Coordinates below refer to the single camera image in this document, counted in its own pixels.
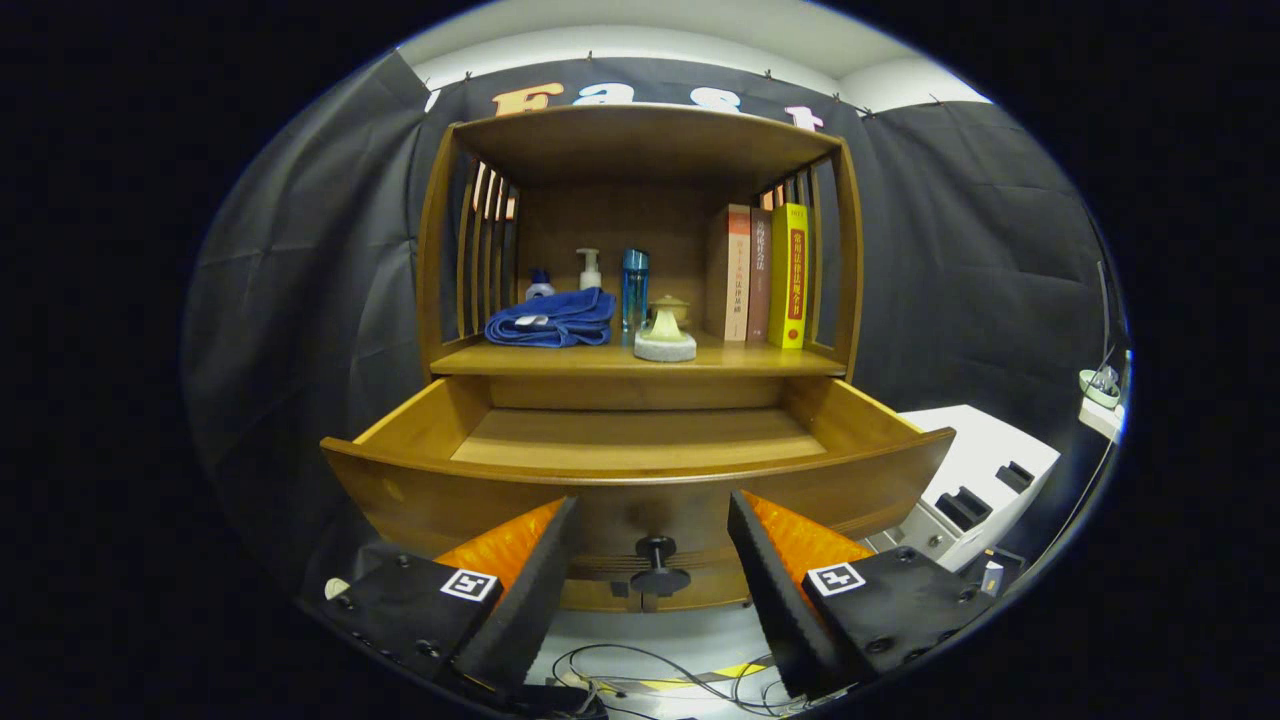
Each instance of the blue towel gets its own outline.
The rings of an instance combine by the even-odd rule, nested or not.
[[[561,292],[535,297],[506,310],[499,310],[485,323],[484,336],[495,345],[531,347],[568,347],[571,345],[604,345],[609,342],[609,320],[617,300],[598,287],[577,292]],[[541,324],[520,318],[544,315]]]

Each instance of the drawer knob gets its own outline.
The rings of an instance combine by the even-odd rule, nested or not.
[[[664,565],[675,553],[676,541],[668,537],[649,536],[636,541],[636,555],[649,561],[649,569],[631,577],[631,588],[663,596],[689,587],[689,573]]]

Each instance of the blue water bottle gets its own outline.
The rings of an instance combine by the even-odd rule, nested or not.
[[[622,254],[622,345],[631,345],[649,315],[649,254],[628,247]]]

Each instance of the book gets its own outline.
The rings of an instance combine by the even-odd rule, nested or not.
[[[773,292],[769,297],[769,342],[804,347],[809,291],[809,209],[785,202],[773,210]]]
[[[773,213],[751,208],[751,277],[746,292],[746,341],[764,342],[769,336],[769,292],[773,266]]]
[[[726,341],[746,340],[750,228],[751,209],[746,205],[728,205],[712,220],[703,329]]]

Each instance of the wooden cabinet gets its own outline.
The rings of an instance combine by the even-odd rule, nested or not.
[[[835,197],[817,191],[824,164]],[[838,209],[838,233],[813,223],[804,350],[724,342],[695,328],[694,361],[658,364],[616,340],[558,350],[484,340],[488,318],[524,297],[529,268],[576,290],[577,247],[600,249],[603,288],[613,293],[622,249],[649,251],[650,297],[676,295],[700,318],[709,218],[728,202],[783,193],[814,217],[824,202]],[[730,491],[868,537],[906,518],[955,436],[922,432],[849,384],[861,245],[840,138],[644,104],[460,123],[445,131],[431,170],[420,243],[428,386],[355,441],[325,438],[321,447],[378,532],[425,556],[577,496],[585,537],[564,607],[741,602],[746,584],[726,532]],[[823,292],[823,278],[838,278],[838,292]],[[689,588],[663,598],[625,591],[648,568],[634,555],[648,534],[676,539],[669,565],[691,574]]]

